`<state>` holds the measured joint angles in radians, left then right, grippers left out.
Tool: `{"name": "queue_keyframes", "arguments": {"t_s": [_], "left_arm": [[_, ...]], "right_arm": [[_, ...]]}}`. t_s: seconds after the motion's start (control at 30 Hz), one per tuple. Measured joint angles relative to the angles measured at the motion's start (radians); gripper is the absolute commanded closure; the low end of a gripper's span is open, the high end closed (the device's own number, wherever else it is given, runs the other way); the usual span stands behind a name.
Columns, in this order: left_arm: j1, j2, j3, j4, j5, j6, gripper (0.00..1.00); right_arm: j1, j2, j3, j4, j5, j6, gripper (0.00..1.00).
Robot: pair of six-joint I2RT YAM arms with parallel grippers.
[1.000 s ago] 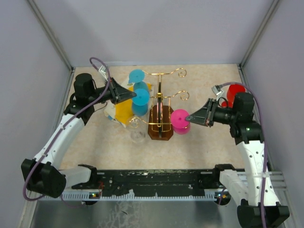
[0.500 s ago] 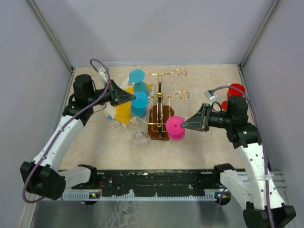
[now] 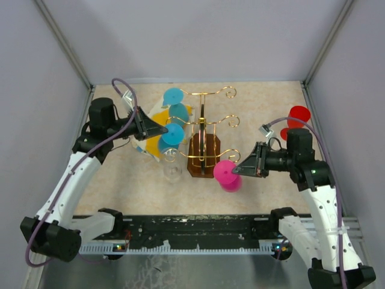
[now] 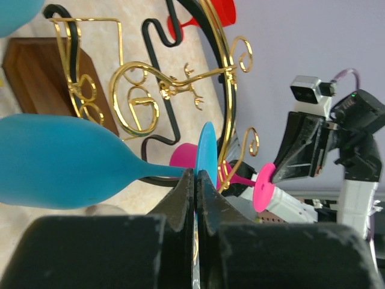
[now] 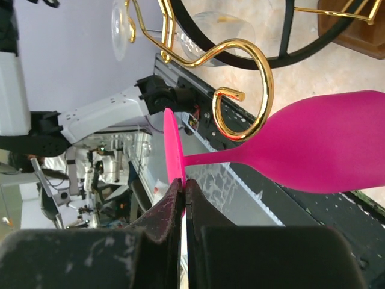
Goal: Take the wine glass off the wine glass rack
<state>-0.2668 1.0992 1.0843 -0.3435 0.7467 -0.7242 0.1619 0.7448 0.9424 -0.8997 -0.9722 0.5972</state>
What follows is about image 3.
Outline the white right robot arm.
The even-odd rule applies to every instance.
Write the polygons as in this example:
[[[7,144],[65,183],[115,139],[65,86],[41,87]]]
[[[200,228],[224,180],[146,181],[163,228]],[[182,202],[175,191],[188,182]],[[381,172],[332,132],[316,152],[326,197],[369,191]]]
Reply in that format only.
[[[330,167],[316,160],[312,145],[308,129],[290,129],[286,148],[275,151],[269,143],[257,142],[232,172],[257,178],[266,178],[271,171],[288,172],[310,209],[316,235],[291,207],[271,211],[269,233],[291,243],[307,267],[312,288],[365,288],[376,279],[374,269],[356,253],[338,210]]]

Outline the clear wine glass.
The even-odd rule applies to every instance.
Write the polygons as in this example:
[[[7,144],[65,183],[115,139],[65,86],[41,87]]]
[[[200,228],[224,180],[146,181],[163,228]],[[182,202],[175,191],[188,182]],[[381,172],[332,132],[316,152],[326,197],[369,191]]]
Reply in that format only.
[[[178,182],[182,176],[181,154],[175,148],[166,148],[161,154],[164,178],[169,182]]]

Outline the blue wine glass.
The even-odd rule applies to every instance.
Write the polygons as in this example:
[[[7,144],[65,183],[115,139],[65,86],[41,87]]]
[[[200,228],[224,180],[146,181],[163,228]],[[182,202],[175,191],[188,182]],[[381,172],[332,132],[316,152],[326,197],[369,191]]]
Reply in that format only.
[[[184,126],[189,121],[186,106],[182,103],[184,94],[179,88],[170,88],[163,94],[163,106],[169,105],[168,113],[170,122]]]
[[[163,134],[158,141],[158,150],[164,153],[167,149],[178,149],[185,137],[183,128],[176,123],[165,126],[168,132]]]

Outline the magenta wine glass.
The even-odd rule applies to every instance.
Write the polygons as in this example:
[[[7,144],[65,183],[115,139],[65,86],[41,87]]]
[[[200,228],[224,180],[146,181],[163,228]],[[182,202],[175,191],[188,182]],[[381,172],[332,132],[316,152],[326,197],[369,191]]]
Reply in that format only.
[[[213,170],[214,178],[219,183],[220,187],[229,193],[237,192],[242,187],[242,178],[236,175],[232,170],[236,164],[229,160],[218,162]]]

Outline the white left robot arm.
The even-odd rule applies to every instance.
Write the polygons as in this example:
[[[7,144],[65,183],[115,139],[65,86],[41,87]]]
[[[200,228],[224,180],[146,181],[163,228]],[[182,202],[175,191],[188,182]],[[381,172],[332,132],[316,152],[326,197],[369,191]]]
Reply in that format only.
[[[73,215],[87,185],[104,163],[117,138],[134,137],[142,141],[168,132],[167,128],[150,119],[141,107],[129,109],[126,118],[116,115],[110,98],[99,98],[91,102],[89,121],[83,126],[81,135],[72,148],[69,163],[55,190],[34,217],[25,217],[21,224],[27,249],[49,259],[72,261],[81,245],[107,234],[113,239],[125,232],[123,214],[113,209],[102,208],[90,217],[74,220]]]

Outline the red wine glass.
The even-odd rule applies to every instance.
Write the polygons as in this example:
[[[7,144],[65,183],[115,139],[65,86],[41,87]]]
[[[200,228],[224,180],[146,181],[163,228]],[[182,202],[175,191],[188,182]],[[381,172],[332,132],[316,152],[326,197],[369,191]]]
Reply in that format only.
[[[290,109],[288,117],[290,117],[290,119],[287,120],[287,127],[280,131],[280,136],[284,141],[287,140],[288,130],[302,128],[304,124],[300,121],[307,123],[311,118],[311,113],[306,107],[296,105]]]

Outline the blue front wine glass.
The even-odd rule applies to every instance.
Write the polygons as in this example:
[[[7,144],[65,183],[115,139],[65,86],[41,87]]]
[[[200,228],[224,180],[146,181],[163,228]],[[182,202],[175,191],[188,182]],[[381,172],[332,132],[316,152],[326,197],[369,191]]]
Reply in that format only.
[[[165,126],[168,132],[163,134],[158,141],[158,150],[164,153],[167,149],[178,149],[185,137],[183,128],[176,123]]]

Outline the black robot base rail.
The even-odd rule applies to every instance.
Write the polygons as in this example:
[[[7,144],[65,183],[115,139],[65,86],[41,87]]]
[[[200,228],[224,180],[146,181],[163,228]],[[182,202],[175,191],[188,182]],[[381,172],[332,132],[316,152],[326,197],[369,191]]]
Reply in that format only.
[[[139,254],[253,254],[288,259],[293,247],[268,215],[124,216],[121,227],[82,248],[109,259]]]

